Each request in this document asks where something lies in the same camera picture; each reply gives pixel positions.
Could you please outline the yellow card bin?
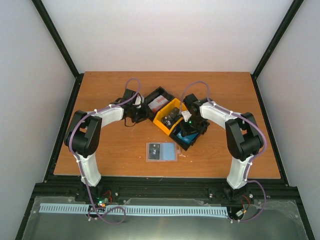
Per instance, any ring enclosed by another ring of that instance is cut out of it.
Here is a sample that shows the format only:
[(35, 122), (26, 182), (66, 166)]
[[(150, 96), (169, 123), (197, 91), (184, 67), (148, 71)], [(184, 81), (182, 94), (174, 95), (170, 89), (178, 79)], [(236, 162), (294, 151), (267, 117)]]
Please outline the yellow card bin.
[(181, 101), (174, 98), (163, 106), (155, 115), (153, 123), (169, 136), (175, 127), (184, 119), (180, 114)]

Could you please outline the black credit card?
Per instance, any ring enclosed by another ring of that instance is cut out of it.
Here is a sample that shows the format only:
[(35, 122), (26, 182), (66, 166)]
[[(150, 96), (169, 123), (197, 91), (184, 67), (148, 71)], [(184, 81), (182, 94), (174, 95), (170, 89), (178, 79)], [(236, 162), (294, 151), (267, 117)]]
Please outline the black credit card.
[(148, 160), (160, 160), (160, 144), (148, 143), (147, 144), (147, 159)]

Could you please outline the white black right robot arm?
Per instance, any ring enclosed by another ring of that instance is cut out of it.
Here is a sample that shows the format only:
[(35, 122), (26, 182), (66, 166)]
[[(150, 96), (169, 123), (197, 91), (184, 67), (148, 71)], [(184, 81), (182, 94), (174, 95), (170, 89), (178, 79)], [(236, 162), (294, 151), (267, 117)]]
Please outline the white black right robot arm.
[(231, 166), (226, 178), (228, 186), (225, 186), (223, 191), (225, 197), (231, 200), (244, 191), (249, 182), (248, 174), (253, 160), (267, 147), (266, 137), (250, 112), (234, 112), (208, 97), (199, 100), (194, 94), (183, 96), (182, 100), (186, 106), (186, 111), (180, 111), (183, 116), (180, 127), (182, 137), (204, 134), (209, 121), (225, 130)]

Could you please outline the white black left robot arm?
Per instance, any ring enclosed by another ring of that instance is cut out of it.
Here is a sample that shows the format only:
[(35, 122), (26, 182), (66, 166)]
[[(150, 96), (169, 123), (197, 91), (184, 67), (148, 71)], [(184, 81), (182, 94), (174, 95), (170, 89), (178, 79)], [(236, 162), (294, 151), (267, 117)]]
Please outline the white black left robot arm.
[(127, 118), (134, 124), (148, 118), (145, 98), (128, 88), (124, 91), (123, 97), (104, 108), (88, 112), (77, 110), (73, 114), (64, 137), (64, 144), (76, 160), (81, 181), (89, 186), (86, 195), (92, 201), (99, 201), (104, 195), (104, 188), (98, 185), (101, 174), (96, 160), (101, 129), (111, 123), (125, 121)]

